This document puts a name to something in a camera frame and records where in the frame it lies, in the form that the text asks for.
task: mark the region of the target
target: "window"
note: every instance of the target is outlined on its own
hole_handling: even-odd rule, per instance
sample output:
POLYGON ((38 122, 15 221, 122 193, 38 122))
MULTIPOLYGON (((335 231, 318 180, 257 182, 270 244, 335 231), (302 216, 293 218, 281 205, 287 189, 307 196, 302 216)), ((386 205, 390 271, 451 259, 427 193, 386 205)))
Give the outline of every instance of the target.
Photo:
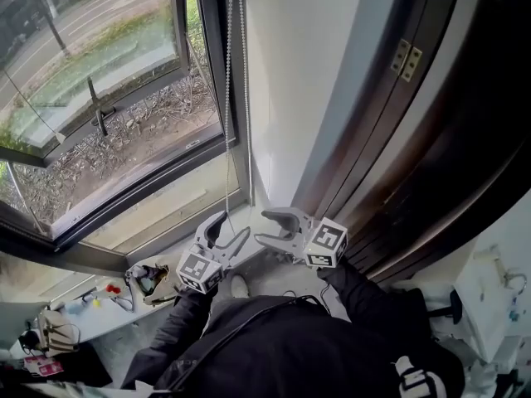
POLYGON ((230 203, 244 202, 240 96, 227 131, 220 122, 224 4, 2 0, 0 200, 22 221, 0 214, 15 233, 0 250, 120 272, 124 256, 152 255, 225 207, 226 136, 230 203))

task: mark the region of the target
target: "black jacket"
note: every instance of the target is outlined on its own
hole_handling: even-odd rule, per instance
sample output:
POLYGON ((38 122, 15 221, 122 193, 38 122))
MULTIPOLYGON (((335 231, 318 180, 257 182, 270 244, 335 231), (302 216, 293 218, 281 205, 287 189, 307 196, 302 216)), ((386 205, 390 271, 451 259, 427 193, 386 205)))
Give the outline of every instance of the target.
POLYGON ((410 357, 433 371, 448 396, 460 396, 463 368, 431 339, 419 290, 386 294, 350 265, 322 270, 352 323, 322 306, 289 297, 237 300, 207 323, 214 294, 191 290, 147 349, 139 351, 124 389, 144 381, 183 396, 399 396, 393 363, 410 357))

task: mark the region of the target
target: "brass hinge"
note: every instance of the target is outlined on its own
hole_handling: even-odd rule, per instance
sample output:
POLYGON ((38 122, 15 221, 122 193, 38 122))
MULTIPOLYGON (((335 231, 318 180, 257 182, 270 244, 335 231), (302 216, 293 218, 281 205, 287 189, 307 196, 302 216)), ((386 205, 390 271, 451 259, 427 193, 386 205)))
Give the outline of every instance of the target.
POLYGON ((406 40, 401 39, 395 56, 392 58, 391 70, 395 71, 403 80, 409 82, 415 73, 422 52, 412 47, 406 40))

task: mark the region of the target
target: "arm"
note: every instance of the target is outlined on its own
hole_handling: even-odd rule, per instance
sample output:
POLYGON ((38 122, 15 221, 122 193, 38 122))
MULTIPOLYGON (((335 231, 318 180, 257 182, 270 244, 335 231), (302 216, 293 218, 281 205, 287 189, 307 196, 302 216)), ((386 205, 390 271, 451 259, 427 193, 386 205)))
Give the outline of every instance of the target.
POLYGON ((157 330, 149 348, 136 353, 122 389, 134 389, 134 381, 154 385, 172 361, 197 341, 205 328, 215 287, 208 294, 191 289, 180 292, 164 324, 157 330))
POLYGON ((389 294, 345 260, 335 269, 319 269, 317 275, 336 290, 352 323, 402 340, 431 336, 426 305, 419 289, 389 294))

